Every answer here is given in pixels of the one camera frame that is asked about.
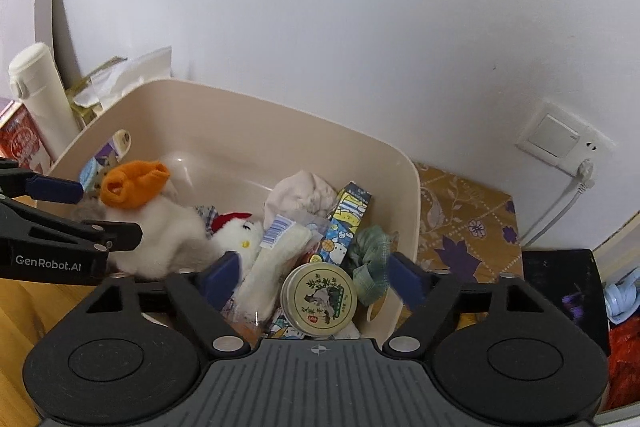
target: blue cartoon box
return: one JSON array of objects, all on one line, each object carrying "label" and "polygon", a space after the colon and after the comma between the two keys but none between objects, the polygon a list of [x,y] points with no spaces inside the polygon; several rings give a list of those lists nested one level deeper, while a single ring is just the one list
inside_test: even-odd
[{"label": "blue cartoon box", "polygon": [[273,314],[273,322],[267,331],[267,338],[299,341],[305,338],[305,334],[289,324],[287,317],[284,316],[284,311],[282,311],[282,306],[280,306]]},{"label": "blue cartoon box", "polygon": [[338,203],[329,218],[331,226],[311,261],[325,261],[340,266],[370,200],[371,194],[354,182],[338,193]]}]

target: white thermos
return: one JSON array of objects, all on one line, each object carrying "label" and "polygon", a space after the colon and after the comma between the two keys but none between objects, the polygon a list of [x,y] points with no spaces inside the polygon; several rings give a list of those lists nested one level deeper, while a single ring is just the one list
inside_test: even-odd
[{"label": "white thermos", "polygon": [[35,121],[47,151],[57,160],[79,129],[46,44],[36,42],[9,64],[9,86]]}]

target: white cable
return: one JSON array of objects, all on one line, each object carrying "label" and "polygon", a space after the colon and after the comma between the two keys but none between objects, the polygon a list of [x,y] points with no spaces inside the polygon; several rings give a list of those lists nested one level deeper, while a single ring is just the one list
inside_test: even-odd
[{"label": "white cable", "polygon": [[[546,233],[552,226],[554,226],[560,219],[562,216],[564,216],[564,214],[566,214],[569,209],[574,206],[575,202],[578,200],[578,198],[584,194],[589,188],[593,187],[593,185],[595,184],[595,180],[593,179],[593,170],[594,170],[594,165],[593,162],[591,160],[585,160],[583,161],[580,166],[578,167],[578,171],[575,175],[575,179],[580,181],[580,184],[578,185],[578,190],[577,192],[574,194],[574,197],[571,199],[571,201],[569,201],[569,203],[567,203],[564,208],[562,210],[560,210],[560,212],[558,212],[558,215],[556,217],[554,217],[551,221],[549,221],[545,228],[540,230],[540,232],[538,232],[530,241],[527,241],[526,244],[523,245],[523,249],[530,247],[530,245],[532,245],[536,240],[538,240],[540,237],[542,237],[542,235],[544,233]],[[546,216],[546,214],[549,213],[549,211],[554,208],[556,206],[556,204],[558,204],[558,201],[561,200],[561,198],[564,196],[564,193],[561,194],[561,196],[556,200],[556,202],[549,208],[548,211],[546,211],[539,220],[537,220],[531,227],[529,230],[527,230],[527,233],[525,233],[522,238],[524,240],[525,237],[527,237],[527,235],[529,235],[529,233],[535,229],[535,227],[538,226],[538,224],[540,224],[540,222],[543,220],[543,218]]]},{"label": "white cable", "polygon": [[558,203],[560,203],[560,201],[564,200],[564,198],[566,197],[567,194],[570,194],[571,192],[574,191],[574,189],[577,189],[577,184],[576,183],[577,180],[576,178],[573,178],[571,180],[571,182],[567,185],[567,187],[565,188],[565,190],[562,191],[562,194],[560,194],[558,196],[558,199],[556,201],[554,201],[551,206],[548,207],[548,209],[546,209],[545,212],[543,212],[543,214],[536,220],[536,222],[531,225],[529,227],[529,230],[527,230],[527,232],[523,233],[520,236],[520,243],[522,244],[522,242],[525,240],[526,237],[529,236],[529,234],[531,234],[531,232],[533,232],[535,229],[537,229],[538,225],[540,223],[542,223],[542,221],[544,221],[545,217],[549,215],[549,213],[551,213],[551,211],[556,208],[556,206],[558,206]]},{"label": "white cable", "polygon": [[587,187],[585,187],[584,185],[580,184],[578,186],[578,191],[574,194],[574,197],[571,198],[571,201],[569,201],[569,203],[567,203],[565,205],[565,207],[560,210],[560,212],[558,212],[558,215],[556,217],[554,217],[551,221],[549,221],[546,224],[546,227],[542,230],[540,230],[536,235],[533,236],[533,238],[530,241],[527,241],[526,245],[524,245],[522,247],[522,249],[524,250],[527,247],[530,247],[533,243],[535,243],[536,240],[538,240],[540,237],[542,237],[543,233],[545,233],[547,230],[549,230],[552,226],[554,226],[562,216],[564,216],[564,214],[566,214],[567,212],[569,212],[569,209],[574,206],[575,202],[578,201],[578,198],[583,195],[585,192],[587,191]]}]

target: white paper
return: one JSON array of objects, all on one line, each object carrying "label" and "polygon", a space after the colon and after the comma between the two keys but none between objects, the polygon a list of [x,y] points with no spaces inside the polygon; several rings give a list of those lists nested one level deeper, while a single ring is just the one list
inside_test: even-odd
[{"label": "white paper", "polygon": [[170,46],[99,71],[74,97],[74,102],[81,107],[92,107],[99,102],[107,109],[134,88],[158,78],[171,78]]}]

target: tin can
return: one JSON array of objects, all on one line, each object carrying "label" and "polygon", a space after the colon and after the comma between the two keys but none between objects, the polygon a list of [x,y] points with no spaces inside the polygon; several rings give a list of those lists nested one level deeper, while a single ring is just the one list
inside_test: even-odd
[{"label": "tin can", "polygon": [[330,263],[303,264],[282,285],[280,304],[286,319],[302,333],[324,337],[344,328],[356,312],[353,281]]}]

